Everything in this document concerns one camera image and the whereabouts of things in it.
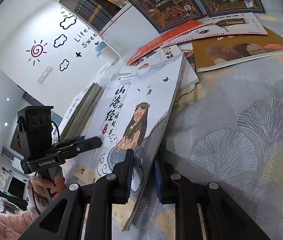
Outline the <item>person's left hand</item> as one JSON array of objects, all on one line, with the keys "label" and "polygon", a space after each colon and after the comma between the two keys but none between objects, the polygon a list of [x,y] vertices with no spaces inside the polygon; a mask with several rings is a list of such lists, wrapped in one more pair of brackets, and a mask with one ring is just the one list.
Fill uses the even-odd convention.
[{"label": "person's left hand", "polygon": [[31,205],[29,209],[36,215],[40,215],[49,206],[46,191],[52,194],[52,201],[54,201],[66,188],[65,178],[60,166],[57,168],[54,182],[39,176],[32,176],[27,182],[27,191]]}]

